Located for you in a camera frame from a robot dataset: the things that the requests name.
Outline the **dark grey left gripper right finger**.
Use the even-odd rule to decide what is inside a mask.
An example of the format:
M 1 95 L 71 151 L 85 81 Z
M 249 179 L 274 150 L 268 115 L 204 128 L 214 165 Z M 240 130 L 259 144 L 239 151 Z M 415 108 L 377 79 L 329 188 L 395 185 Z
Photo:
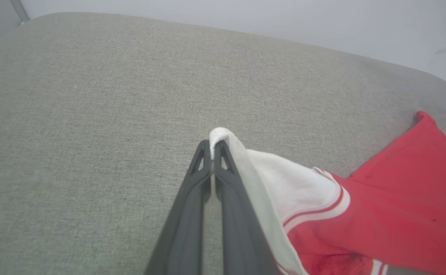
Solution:
M 278 275 L 279 269 L 225 141 L 214 147 L 216 193 L 222 205 L 225 275 Z

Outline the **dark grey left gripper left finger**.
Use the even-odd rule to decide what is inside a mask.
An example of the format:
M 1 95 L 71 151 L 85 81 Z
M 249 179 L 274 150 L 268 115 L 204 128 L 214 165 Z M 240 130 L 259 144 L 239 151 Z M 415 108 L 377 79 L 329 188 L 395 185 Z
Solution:
M 146 275 L 200 275 L 204 205 L 211 193 L 209 141 L 197 146 L 160 233 Z

